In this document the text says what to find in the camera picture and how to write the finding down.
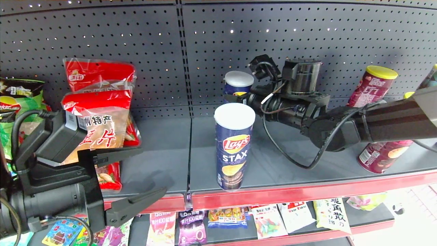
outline yellow lid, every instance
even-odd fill
[[[381,79],[396,79],[398,76],[395,71],[380,66],[367,66],[366,71]]]
[[[414,91],[406,92],[406,93],[404,94],[404,99],[409,98],[409,97],[412,96],[413,94],[414,94]]]

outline chip canister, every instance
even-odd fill
[[[252,75],[240,71],[230,71],[225,74],[225,88],[223,90],[224,95],[243,95],[250,92],[250,88],[253,85],[254,78]]]
[[[217,182],[223,190],[241,187],[250,148],[255,112],[241,103],[227,103],[214,112]]]

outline red shelf edge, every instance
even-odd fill
[[[395,220],[389,220],[384,222],[378,222],[370,225],[361,225],[355,226],[351,228],[352,234],[360,234],[365,232],[372,232],[381,229],[386,229],[393,227]],[[225,243],[212,243],[206,244],[205,246],[282,246],[282,245],[290,245],[290,244],[298,244],[304,242],[316,242],[340,237],[350,236],[349,234],[341,231],[324,231],[324,232],[315,232],[315,233],[307,233],[300,235],[292,235],[292,236],[283,236],[283,237],[273,237],[267,239],[254,239],[247,241],[238,241],[238,242],[225,242]]]
[[[358,179],[354,182],[339,181],[326,182],[325,184],[306,184],[304,186],[248,188],[235,192],[194,192],[191,199],[195,210],[209,210],[222,207],[350,197],[432,183],[437,183],[437,170],[419,172],[413,175]]]
[[[111,208],[111,203],[118,199],[104,199],[105,210]],[[185,199],[182,194],[169,194],[150,205],[139,214],[150,214],[156,212],[174,212],[185,210]]]

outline white lid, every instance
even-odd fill
[[[246,87],[253,85],[252,75],[240,71],[230,71],[225,75],[225,82],[234,87]]]
[[[255,122],[255,111],[246,104],[226,103],[215,109],[214,119],[226,129],[243,130]]]

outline shelf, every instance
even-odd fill
[[[166,186],[167,195],[142,213],[185,210],[191,120],[147,119],[136,123],[144,152],[122,162],[123,188],[118,194],[104,193],[105,209],[114,200]]]
[[[308,207],[311,211],[312,217],[316,218],[316,212],[314,211],[312,202],[308,202]],[[385,205],[380,205],[372,211],[361,211],[352,208],[345,204],[347,218],[352,229],[353,234],[371,232],[384,228],[392,227],[394,224],[394,217]],[[253,217],[250,216],[247,221],[248,228],[237,229],[223,229],[223,228],[208,228],[208,218],[205,217],[204,225],[206,229],[206,236],[208,242],[205,245],[220,245],[220,246],[233,246],[233,245],[269,245],[269,246],[282,246],[304,242],[315,242],[321,240],[328,240],[334,238],[341,238],[348,236],[348,234],[340,231],[332,231],[325,228],[316,228],[316,224],[312,223],[289,236],[261,239],[257,240],[257,231],[255,229],[255,223]],[[147,232],[150,226],[149,215],[143,215],[141,217],[135,217],[132,225],[129,237],[130,245],[146,245]],[[31,240],[30,246],[39,245],[38,243],[49,232],[50,228],[38,232]],[[176,226],[175,240],[179,239],[179,229]]]
[[[310,163],[318,149],[297,129],[267,122],[273,138],[291,157]],[[190,189],[195,209],[308,201],[383,192],[403,187],[437,183],[436,155],[416,144],[385,174],[363,169],[356,157],[366,144],[344,151],[326,152],[313,170],[290,163],[267,138],[258,117],[253,126],[248,166],[242,188],[220,189],[216,179],[215,122],[212,117],[194,118],[191,135]],[[432,145],[437,139],[422,140]]]

